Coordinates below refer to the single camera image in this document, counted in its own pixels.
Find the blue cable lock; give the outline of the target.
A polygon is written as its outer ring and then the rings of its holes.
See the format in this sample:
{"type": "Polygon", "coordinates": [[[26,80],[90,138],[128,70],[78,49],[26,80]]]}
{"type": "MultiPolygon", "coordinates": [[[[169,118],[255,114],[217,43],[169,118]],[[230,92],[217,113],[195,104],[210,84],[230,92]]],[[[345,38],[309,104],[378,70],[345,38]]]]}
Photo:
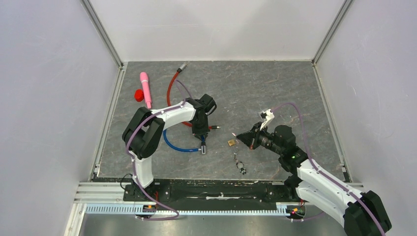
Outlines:
{"type": "Polygon", "coordinates": [[[179,151],[179,152],[200,152],[201,154],[206,154],[206,146],[204,144],[201,145],[200,148],[180,148],[175,145],[173,145],[167,138],[167,130],[164,130],[162,133],[162,137],[164,139],[164,142],[166,145],[168,145],[173,150],[179,151]]]}

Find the small black key bunch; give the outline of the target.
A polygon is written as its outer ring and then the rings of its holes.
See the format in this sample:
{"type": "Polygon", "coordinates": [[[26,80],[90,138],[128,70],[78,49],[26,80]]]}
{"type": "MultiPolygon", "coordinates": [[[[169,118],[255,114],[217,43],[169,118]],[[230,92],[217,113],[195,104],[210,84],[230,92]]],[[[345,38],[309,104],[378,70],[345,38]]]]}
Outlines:
{"type": "Polygon", "coordinates": [[[240,160],[237,159],[238,149],[236,147],[233,147],[232,149],[233,149],[233,154],[234,154],[233,160],[234,160],[234,162],[236,164],[236,167],[238,168],[239,172],[242,175],[245,175],[246,174],[246,169],[244,167],[244,163],[242,161],[240,161],[240,160]]]}

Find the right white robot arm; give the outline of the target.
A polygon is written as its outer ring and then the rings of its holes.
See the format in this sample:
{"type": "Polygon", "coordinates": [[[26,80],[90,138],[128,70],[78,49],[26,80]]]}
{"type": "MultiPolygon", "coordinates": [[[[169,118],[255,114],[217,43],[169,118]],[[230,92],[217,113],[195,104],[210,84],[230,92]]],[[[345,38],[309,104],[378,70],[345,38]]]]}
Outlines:
{"type": "Polygon", "coordinates": [[[281,167],[291,173],[284,195],[291,201],[305,200],[331,216],[348,236],[384,236],[392,223],[378,194],[362,192],[345,183],[319,164],[296,143],[292,128],[275,127],[272,133],[255,124],[237,139],[250,149],[264,147],[279,155],[281,167]]]}

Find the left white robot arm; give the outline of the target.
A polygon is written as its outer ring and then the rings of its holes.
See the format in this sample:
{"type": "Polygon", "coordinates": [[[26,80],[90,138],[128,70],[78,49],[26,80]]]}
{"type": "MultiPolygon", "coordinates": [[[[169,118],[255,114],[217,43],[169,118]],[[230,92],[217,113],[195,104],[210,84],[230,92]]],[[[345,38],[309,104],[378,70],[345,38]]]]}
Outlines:
{"type": "Polygon", "coordinates": [[[122,140],[132,161],[132,179],[137,184],[135,193],[141,200],[148,201],[154,195],[151,156],[157,150],[164,131],[183,122],[191,123],[192,135],[201,142],[196,151],[205,154],[210,132],[208,116],[216,108],[215,100],[204,94],[199,99],[189,97],[164,109],[140,107],[136,111],[122,134],[122,140]]]}

